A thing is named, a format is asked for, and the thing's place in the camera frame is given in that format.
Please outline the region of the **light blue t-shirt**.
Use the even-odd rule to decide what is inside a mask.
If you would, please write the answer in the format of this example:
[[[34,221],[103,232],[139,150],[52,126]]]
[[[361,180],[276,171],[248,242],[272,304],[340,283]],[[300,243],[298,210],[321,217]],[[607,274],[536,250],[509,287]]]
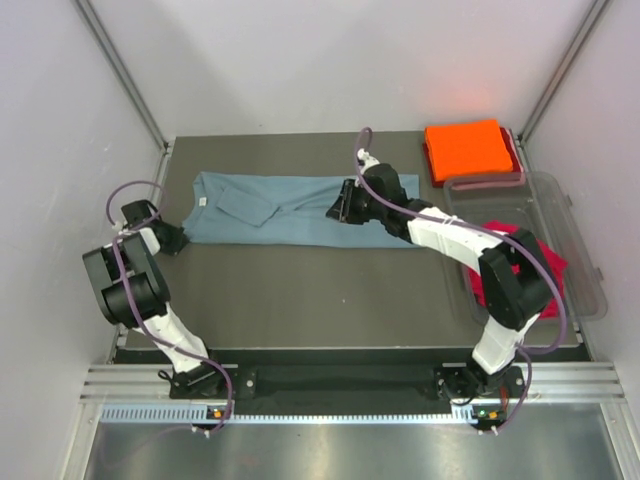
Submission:
[[[377,221],[357,226],[327,218],[342,185],[337,176],[201,172],[193,182],[194,207],[182,227],[194,244],[413,247]]]

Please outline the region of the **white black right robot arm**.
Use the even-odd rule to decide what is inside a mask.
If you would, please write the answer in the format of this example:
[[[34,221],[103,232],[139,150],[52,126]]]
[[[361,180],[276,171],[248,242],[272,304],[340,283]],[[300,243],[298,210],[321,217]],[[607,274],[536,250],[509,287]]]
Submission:
[[[355,154],[356,176],[343,182],[326,215],[349,225],[379,222],[411,245],[434,250],[474,271],[489,314],[465,367],[469,388],[487,396],[498,389],[518,348],[543,311],[562,296],[535,235],[501,233],[444,213],[407,195],[399,174],[364,149]]]

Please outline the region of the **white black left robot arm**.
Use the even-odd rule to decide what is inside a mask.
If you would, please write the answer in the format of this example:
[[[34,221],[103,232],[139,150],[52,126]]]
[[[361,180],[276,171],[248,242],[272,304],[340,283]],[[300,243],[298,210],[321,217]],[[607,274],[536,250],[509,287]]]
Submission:
[[[175,255],[188,243],[184,230],[162,220],[148,200],[121,208],[124,225],[110,244],[82,255],[97,304],[106,320],[149,338],[172,365],[158,376],[174,399],[221,398],[227,374],[216,366],[204,341],[191,333],[171,307],[171,295],[155,255]]]

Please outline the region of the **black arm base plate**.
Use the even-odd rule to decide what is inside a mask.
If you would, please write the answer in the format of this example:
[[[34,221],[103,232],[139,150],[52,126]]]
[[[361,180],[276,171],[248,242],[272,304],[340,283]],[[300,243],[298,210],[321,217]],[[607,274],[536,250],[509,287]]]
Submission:
[[[321,396],[342,393],[382,392],[411,394],[433,401],[457,398],[473,400],[494,395],[501,388],[520,394],[522,370],[509,366],[487,375],[476,367],[432,365],[258,365],[239,366],[223,375],[210,364],[170,378],[170,396],[185,398],[231,398],[257,400],[279,393],[317,392]]]

